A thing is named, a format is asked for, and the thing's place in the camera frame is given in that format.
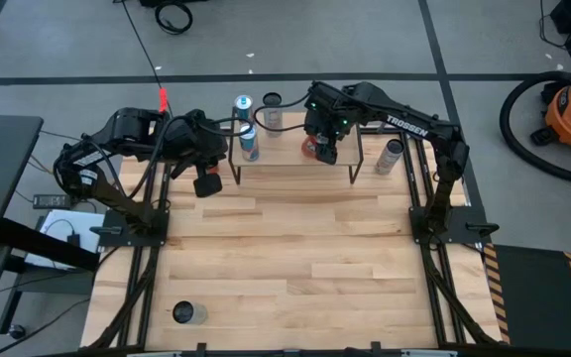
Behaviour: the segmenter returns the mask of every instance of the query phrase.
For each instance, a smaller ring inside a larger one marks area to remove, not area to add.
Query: vacuum hose
[[[502,135],[506,140],[506,144],[508,144],[511,150],[513,150],[514,153],[524,161],[555,177],[571,181],[571,171],[552,165],[526,149],[516,139],[513,134],[513,129],[511,128],[511,111],[513,110],[513,105],[516,100],[534,85],[545,81],[556,81],[571,86],[571,73],[563,71],[549,71],[523,81],[511,92],[511,94],[509,94],[502,106],[502,111],[500,112],[500,129],[502,130]]]

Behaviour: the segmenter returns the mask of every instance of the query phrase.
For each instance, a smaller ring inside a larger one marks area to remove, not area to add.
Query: can
[[[255,121],[253,118],[253,98],[250,95],[240,95],[235,99],[235,111],[238,118],[246,119],[251,123]]]
[[[241,132],[248,130],[250,125],[242,124],[239,128]],[[247,161],[255,161],[259,158],[259,140],[257,139],[257,130],[253,127],[248,133],[239,137],[239,144],[242,147],[242,157]]]
[[[282,97],[278,93],[270,92],[264,95],[264,105],[268,106],[265,110],[266,127],[270,129],[282,129],[284,127],[284,117],[280,108],[271,108],[270,106],[281,105]],[[269,138],[279,137],[282,132],[266,130]]]
[[[173,319],[181,324],[201,324],[208,317],[206,307],[199,303],[180,301],[173,308]]]
[[[374,166],[376,174],[388,175],[394,168],[394,165],[398,162],[398,159],[402,156],[403,151],[404,145],[400,140],[389,140]]]

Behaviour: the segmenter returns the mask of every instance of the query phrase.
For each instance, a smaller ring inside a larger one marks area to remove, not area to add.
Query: black panel
[[[571,350],[571,270],[563,252],[495,248],[511,344]]]

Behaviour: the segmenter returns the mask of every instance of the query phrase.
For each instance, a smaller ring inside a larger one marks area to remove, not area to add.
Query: wooden table
[[[383,348],[436,347],[421,256],[410,236],[404,164],[386,177],[373,173],[392,137],[363,135],[365,162],[353,185],[344,168],[330,166],[247,167],[237,185],[224,162],[224,188],[214,196],[194,196],[193,172],[173,181],[146,349],[195,350],[198,342],[209,350],[369,348],[371,341]],[[133,189],[145,165],[124,161],[125,189]],[[466,202],[461,184],[452,201]],[[500,339],[479,254],[447,249],[459,299]],[[81,345],[99,336],[123,302],[131,257],[131,248],[121,248],[98,272]],[[174,322],[171,310],[183,299],[205,305],[208,319]],[[134,311],[132,343],[139,307]],[[453,341],[447,307],[443,314]]]

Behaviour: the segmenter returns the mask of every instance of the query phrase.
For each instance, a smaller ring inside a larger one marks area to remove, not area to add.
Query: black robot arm
[[[439,182],[426,205],[424,224],[432,234],[445,232],[453,184],[464,174],[468,161],[469,148],[459,126],[438,121],[437,115],[430,116],[393,101],[369,82],[347,85],[339,90],[315,81],[308,92],[304,129],[308,135],[316,136],[316,158],[321,162],[336,163],[336,141],[349,134],[355,124],[389,123],[432,144]]]
[[[109,183],[98,164],[114,155],[134,156],[140,162],[150,162],[146,175],[148,170],[155,169],[155,163],[171,163],[175,165],[173,179],[195,166],[198,173],[193,182],[195,193],[199,197],[208,196],[222,189],[219,175],[207,173],[226,157],[228,150],[218,132],[219,124],[206,119],[201,110],[170,118],[168,113],[123,108],[99,132],[83,134],[77,144],[63,146],[55,161],[55,178],[72,197],[97,199],[124,215],[130,225],[147,229],[155,218],[151,204],[133,200],[135,192],[127,195],[119,181]]]

